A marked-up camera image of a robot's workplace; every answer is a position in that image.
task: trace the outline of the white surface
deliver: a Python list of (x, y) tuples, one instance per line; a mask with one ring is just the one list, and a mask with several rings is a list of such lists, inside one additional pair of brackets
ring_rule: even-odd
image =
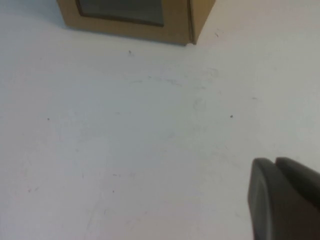
[(181, 47), (0, 0), (0, 240), (252, 239), (252, 159), (320, 170), (319, 13), (218, 0)]

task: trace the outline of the cardboard box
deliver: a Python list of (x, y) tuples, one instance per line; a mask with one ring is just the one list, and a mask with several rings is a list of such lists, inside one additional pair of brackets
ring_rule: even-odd
[(215, 0), (57, 0), (77, 29), (156, 41), (197, 43)]

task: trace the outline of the black plastic object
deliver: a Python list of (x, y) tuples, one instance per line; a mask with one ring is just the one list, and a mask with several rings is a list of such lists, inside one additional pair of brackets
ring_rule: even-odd
[(248, 203), (255, 240), (320, 240), (320, 174), (312, 169), (255, 159)]

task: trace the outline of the clear plastic window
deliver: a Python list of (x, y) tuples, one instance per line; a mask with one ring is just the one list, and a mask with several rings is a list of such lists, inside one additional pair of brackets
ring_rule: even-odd
[(162, 0), (77, 0), (83, 16), (164, 25)]

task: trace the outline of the dust speck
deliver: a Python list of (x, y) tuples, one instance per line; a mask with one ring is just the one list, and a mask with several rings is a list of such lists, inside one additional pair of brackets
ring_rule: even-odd
[(130, 173), (130, 178), (134, 179), (136, 177), (136, 174), (134, 172)]
[(173, 86), (182, 87), (182, 84), (175, 79), (167, 79), (166, 81)]

